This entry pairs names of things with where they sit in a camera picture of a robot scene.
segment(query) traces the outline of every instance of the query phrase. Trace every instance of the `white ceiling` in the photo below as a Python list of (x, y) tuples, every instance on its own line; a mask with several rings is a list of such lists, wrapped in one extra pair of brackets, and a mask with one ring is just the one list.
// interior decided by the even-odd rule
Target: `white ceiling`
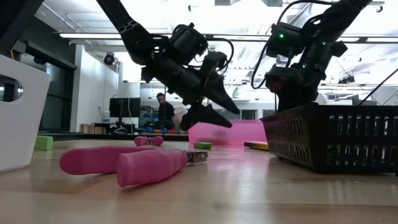
[[(232, 6), (214, 6), (215, 0), (122, 0), (130, 15), (153, 33), (171, 33), (178, 24), (193, 22), (202, 34), (270, 34), (270, 26), (276, 22), (284, 7), (267, 7), (261, 0), (240, 0)], [(398, 35), (398, 23), (390, 22), (397, 0), (384, 0), (384, 10), (377, 13), (378, 6), (367, 7), (354, 21), (345, 35)], [(299, 4), (289, 9), (285, 22), (295, 18), (295, 25), (322, 13), (325, 6)], [(45, 0), (36, 16), (59, 32), (116, 33), (95, 0)], [(230, 54), (227, 44), (210, 43), (216, 50)], [(122, 49), (120, 40), (91, 40), (89, 46), (97, 54)], [(248, 78), (259, 57), (264, 43), (234, 42), (233, 63), (226, 73), (226, 81), (237, 82)], [(351, 44), (341, 58), (334, 58), (328, 67), (328, 83), (336, 83), (346, 73), (367, 73), (369, 67), (395, 57), (398, 44), (366, 45)], [(275, 63), (274, 58), (265, 58), (259, 74)]]

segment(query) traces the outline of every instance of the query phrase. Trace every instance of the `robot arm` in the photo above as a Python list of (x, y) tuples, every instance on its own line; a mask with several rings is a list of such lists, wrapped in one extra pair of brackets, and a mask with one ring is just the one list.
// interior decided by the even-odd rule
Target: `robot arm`
[(97, 2), (121, 34), (133, 62), (145, 66), (141, 77), (147, 83), (153, 78), (158, 79), (169, 88), (168, 93), (176, 93), (184, 105), (191, 105), (182, 119), (182, 130), (197, 122), (232, 127), (211, 105), (202, 105), (203, 98), (207, 97), (230, 112), (239, 113), (224, 89), (223, 77), (216, 71), (225, 68), (230, 60), (221, 52), (209, 52), (199, 70), (187, 66), (208, 48), (206, 38), (193, 28), (192, 23), (178, 25), (171, 38), (152, 35), (130, 17), (120, 0)]
[[(371, 1), (329, 3), (331, 7), (309, 19), (301, 29), (283, 22), (272, 26), (266, 54), (289, 59), (286, 67), (273, 66), (266, 74), (266, 87), (279, 97), (278, 111), (308, 105), (317, 98), (318, 85), (326, 78), (331, 57), (340, 57), (347, 50), (343, 42), (337, 42), (338, 38)], [(289, 67), (291, 59), (301, 53), (299, 63)]]

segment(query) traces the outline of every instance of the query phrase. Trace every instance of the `green block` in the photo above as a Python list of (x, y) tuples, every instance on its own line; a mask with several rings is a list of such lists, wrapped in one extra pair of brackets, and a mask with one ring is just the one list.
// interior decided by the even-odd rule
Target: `green block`
[(198, 148), (198, 149), (211, 149), (212, 143), (208, 142), (195, 142), (193, 147)]
[(48, 137), (48, 136), (37, 136), (36, 137), (36, 143), (35, 143), (35, 149), (39, 150), (52, 150), (53, 147), (53, 138)]

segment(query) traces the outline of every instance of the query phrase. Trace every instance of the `wooden tabletop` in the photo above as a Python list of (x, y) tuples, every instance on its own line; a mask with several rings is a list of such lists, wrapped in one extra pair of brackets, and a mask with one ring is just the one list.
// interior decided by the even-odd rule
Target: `wooden tabletop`
[(104, 145), (133, 142), (56, 142), (53, 151), (35, 151), (30, 166), (0, 174), (0, 223), (398, 223), (394, 175), (320, 175), (243, 147), (214, 147), (205, 164), (125, 189), (116, 174), (76, 177), (59, 169), (68, 149)]

